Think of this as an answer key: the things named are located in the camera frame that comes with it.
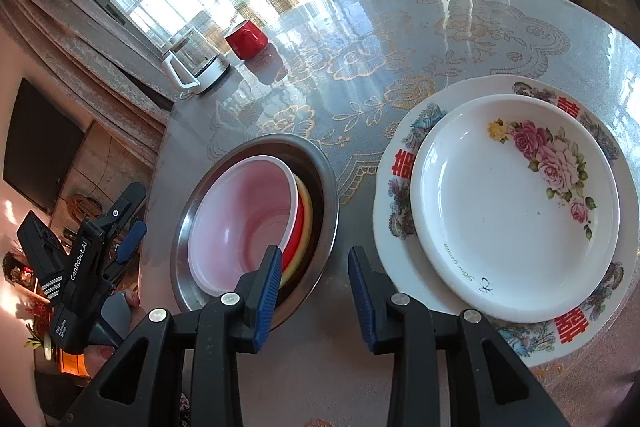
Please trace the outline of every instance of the electric kettle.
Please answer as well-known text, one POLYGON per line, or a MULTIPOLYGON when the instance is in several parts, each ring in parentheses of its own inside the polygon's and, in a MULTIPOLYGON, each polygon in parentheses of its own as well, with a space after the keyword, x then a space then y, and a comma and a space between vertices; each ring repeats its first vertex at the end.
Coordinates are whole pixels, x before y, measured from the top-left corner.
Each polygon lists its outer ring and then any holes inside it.
POLYGON ((229 67, 229 61, 195 28, 172 46, 162 70, 180 91, 199 94, 208 89, 229 67))

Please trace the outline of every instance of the blue gripper pad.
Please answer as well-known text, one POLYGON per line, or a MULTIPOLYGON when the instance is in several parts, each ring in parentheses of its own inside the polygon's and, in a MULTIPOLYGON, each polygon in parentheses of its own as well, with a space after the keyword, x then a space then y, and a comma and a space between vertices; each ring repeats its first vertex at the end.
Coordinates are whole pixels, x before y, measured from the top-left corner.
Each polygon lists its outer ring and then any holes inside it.
MULTIPOLYGON (((265 343, 269 336, 269 328, 271 327, 271 319, 273 318, 273 311, 275 310, 276 300, 278 299, 280 277, 282 275, 282 252, 278 247, 269 247, 264 254, 265 257, 271 254, 271 249, 275 249, 275 252, 273 252, 273 257, 266 272, 264 285, 262 286, 262 293, 260 294, 260 298, 258 298, 255 308, 254 347, 256 353, 260 351, 262 344, 265 343)), ((260 265, 258 272, 262 272, 262 269, 263 266, 260 265)), ((260 279, 260 277, 257 277, 255 283, 258 283, 260 279)))
POLYGON ((349 282, 351 283, 351 292, 353 293, 353 301, 356 304, 356 313, 360 322, 360 331, 362 339, 369 346, 370 351, 375 351, 378 343, 376 335, 376 314, 367 290, 367 283, 362 273, 362 267, 358 261, 354 248, 349 251, 349 282))
POLYGON ((146 234, 146 224, 144 221, 136 221, 129 229, 129 233, 116 250, 116 262, 118 264, 126 263, 131 260, 133 253, 146 234))

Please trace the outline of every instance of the red decoration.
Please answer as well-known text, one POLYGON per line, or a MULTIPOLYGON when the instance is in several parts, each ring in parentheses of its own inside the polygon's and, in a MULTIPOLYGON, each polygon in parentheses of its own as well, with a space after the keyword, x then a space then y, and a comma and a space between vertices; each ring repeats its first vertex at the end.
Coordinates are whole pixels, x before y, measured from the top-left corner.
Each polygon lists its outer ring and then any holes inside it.
POLYGON ((584 333, 589 325, 587 317, 584 316, 580 308, 574 308, 570 312, 554 318, 554 321, 556 328, 558 328, 561 344, 571 342, 576 335, 584 333))
POLYGON ((400 176, 405 179, 411 178, 414 170, 414 160, 415 154, 398 149, 396 153, 396 163, 391 169, 394 176, 400 176))
POLYGON ((562 109, 564 112, 570 114, 574 118, 578 118, 578 113, 580 113, 580 107, 575 103, 569 102, 564 96, 558 98, 558 107, 562 109))
POLYGON ((43 319, 48 319, 51 312, 50 306, 41 301, 31 301, 24 310, 34 317, 42 317, 43 319))

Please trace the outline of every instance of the red mug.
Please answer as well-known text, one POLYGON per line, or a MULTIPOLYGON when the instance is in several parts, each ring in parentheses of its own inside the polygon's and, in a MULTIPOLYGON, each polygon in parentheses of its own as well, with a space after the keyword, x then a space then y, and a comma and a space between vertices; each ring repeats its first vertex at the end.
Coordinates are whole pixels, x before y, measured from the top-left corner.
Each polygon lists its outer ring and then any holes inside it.
POLYGON ((225 41, 240 60, 249 60, 260 53, 269 43, 267 35, 251 21, 242 21, 225 35, 225 41))

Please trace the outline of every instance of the stainless steel bowl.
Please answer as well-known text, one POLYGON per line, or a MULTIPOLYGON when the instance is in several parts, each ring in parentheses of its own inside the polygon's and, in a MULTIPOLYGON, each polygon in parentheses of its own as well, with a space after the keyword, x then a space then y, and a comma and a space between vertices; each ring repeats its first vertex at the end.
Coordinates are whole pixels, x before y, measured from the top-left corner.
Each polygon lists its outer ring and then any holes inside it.
POLYGON ((338 187, 326 156, 311 142, 293 134, 270 134, 250 140, 216 163, 193 190, 182 211, 171 251, 171 284, 181 311, 200 309, 214 297, 204 293, 191 276, 187 247, 191 225, 209 187, 229 167, 259 154, 275 156, 306 185, 313 202, 314 220, 309 247, 300 267, 278 293, 271 329, 287 320, 318 283, 334 246, 338 226, 338 187))

